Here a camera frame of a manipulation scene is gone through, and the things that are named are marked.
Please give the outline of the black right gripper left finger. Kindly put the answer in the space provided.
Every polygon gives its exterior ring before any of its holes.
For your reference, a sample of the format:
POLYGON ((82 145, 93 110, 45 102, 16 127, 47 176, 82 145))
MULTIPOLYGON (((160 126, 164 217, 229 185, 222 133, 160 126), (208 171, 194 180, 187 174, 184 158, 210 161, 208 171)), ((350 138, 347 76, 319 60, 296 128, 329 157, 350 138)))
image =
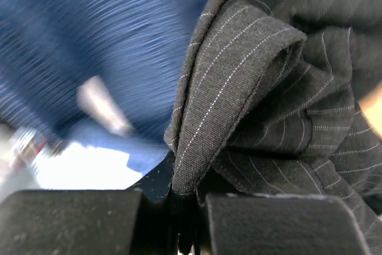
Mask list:
POLYGON ((174 155, 122 191, 24 190, 1 203, 2 254, 175 254, 174 155))

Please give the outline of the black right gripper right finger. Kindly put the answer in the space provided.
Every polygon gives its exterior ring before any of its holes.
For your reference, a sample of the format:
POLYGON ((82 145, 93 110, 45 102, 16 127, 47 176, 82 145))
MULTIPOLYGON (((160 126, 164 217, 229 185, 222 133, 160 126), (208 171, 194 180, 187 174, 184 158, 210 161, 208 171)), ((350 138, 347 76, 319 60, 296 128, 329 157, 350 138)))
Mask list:
POLYGON ((196 254, 370 254, 337 197, 208 193, 195 196, 196 254))

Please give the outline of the dark pinstriped shirt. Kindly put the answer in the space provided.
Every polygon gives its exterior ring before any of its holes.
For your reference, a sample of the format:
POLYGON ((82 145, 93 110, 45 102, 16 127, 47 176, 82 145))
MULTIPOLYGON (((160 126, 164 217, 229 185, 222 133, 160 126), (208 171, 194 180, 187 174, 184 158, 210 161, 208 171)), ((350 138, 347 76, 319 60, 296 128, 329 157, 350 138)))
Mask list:
POLYGON ((179 217, 209 170, 246 193, 341 198, 381 253, 381 0, 209 0, 165 141, 179 217))

